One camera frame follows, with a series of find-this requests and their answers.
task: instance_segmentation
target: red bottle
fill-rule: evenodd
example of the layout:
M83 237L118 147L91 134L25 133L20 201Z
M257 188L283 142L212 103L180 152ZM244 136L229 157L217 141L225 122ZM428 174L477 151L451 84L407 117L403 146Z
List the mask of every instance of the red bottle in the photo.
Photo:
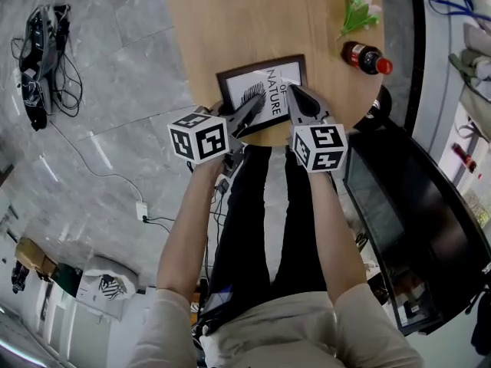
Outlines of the red bottle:
M356 41L344 43L341 57L352 67L369 75L388 75L394 67L392 62L386 59L376 47L359 44Z

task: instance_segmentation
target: white power adapter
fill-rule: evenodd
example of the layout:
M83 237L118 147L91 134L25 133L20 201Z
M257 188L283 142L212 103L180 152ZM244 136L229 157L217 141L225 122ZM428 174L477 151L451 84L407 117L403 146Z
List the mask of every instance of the white power adapter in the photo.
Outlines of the white power adapter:
M148 206L145 202L137 202L137 218L143 221L143 217L148 217Z

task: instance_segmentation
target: beige shirt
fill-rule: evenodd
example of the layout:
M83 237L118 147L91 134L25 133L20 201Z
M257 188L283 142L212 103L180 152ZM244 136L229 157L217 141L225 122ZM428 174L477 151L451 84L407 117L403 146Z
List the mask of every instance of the beige shirt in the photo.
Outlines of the beige shirt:
M248 310L201 337L209 368L416 368L423 362L367 284L341 295L295 294ZM189 303L157 291L129 368L194 368Z

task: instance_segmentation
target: black pants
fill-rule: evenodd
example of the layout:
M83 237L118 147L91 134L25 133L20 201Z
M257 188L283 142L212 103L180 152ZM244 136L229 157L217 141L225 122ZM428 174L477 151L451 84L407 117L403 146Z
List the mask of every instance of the black pants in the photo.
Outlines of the black pants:
M247 146L245 160L232 185L209 293L232 287L219 325L276 298L307 291L326 291L315 242L314 212L308 175L286 152L288 210L282 260L271 284L264 249L264 186L271 147Z

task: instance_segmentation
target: bottle cap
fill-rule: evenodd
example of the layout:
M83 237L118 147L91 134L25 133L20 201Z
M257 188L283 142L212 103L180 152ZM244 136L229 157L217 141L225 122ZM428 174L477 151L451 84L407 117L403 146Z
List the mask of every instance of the bottle cap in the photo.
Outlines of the bottle cap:
M377 71L381 74L388 75L392 72L393 68L392 62L385 57L381 57L377 60Z

